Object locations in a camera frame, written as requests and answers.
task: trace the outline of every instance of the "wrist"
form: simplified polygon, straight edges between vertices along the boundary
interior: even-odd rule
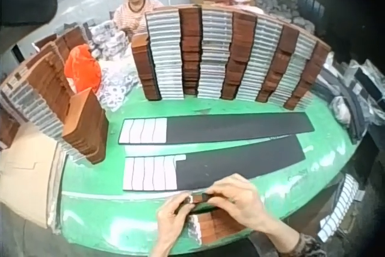
[[[163,240],[158,240],[152,250],[150,257],[167,257],[173,248],[173,243]]]
[[[267,235],[274,234],[279,230],[279,222],[280,220],[265,213],[265,216],[260,216],[257,223],[251,229]]]

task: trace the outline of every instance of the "finger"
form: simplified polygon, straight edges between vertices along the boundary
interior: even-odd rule
[[[209,195],[222,195],[229,199],[234,199],[239,191],[233,184],[214,184],[209,187],[205,193]]]
[[[163,205],[163,208],[169,210],[170,212],[174,212],[178,209],[180,204],[190,195],[189,192],[183,192],[178,195],[175,195],[169,198]]]
[[[239,188],[250,189],[249,181],[244,182],[243,180],[240,180],[233,175],[223,178],[222,180],[219,180],[217,182],[214,182],[214,185],[233,185]]]
[[[192,209],[194,209],[195,205],[194,204],[186,204],[178,212],[178,215],[176,216],[175,220],[183,225],[185,223],[185,220],[187,218],[188,213],[191,212]]]
[[[229,200],[226,200],[222,197],[213,197],[207,201],[208,204],[216,206],[218,208],[224,209],[230,215],[235,214],[236,206],[231,203]]]
[[[232,174],[232,177],[234,179],[237,179],[237,180],[240,180],[242,182],[245,182],[245,183],[250,183],[250,181],[248,179],[246,179],[245,177],[243,177],[242,175],[238,174],[238,173],[235,173],[235,174]]]

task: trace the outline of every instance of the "sleeve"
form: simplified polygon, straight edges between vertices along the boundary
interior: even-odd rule
[[[313,237],[304,234],[292,252],[280,254],[280,257],[326,257],[326,252],[321,249],[321,244]]]
[[[122,28],[122,13],[120,8],[115,10],[113,21],[115,22],[118,29]]]

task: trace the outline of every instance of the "cardboard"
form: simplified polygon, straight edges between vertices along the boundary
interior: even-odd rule
[[[52,170],[58,162],[54,161],[56,150],[55,140],[26,123],[0,159],[0,202],[43,228],[47,228],[50,178],[57,179]]]

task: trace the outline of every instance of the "stack of silver pieces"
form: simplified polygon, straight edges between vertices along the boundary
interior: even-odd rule
[[[15,109],[27,120],[36,125],[43,134],[59,142],[63,150],[71,155],[74,161],[83,158],[83,155],[61,138],[63,123],[48,107],[46,101],[28,82],[17,83],[17,81],[15,82],[14,80],[16,79],[11,78],[9,84],[15,89],[12,90],[9,86],[5,85],[2,91],[14,105]]]
[[[179,10],[154,11],[146,19],[162,99],[183,99]]]
[[[230,57],[233,14],[229,11],[202,9],[202,61],[198,98],[219,99]]]
[[[256,100],[276,52],[281,31],[282,24],[258,18],[254,45],[236,99]]]
[[[291,56],[286,73],[283,75],[277,89],[269,98],[274,104],[284,105],[287,99],[291,97],[292,92],[295,90],[298,82],[301,79],[301,74],[305,68],[307,60],[312,57],[316,40],[311,39],[303,33],[300,33],[297,39],[294,53]],[[297,105],[299,109],[305,109],[312,101],[312,95],[310,93],[300,100]]]
[[[196,215],[188,216],[186,227],[188,236],[195,240],[199,245],[202,245],[202,232],[200,230],[198,217]]]

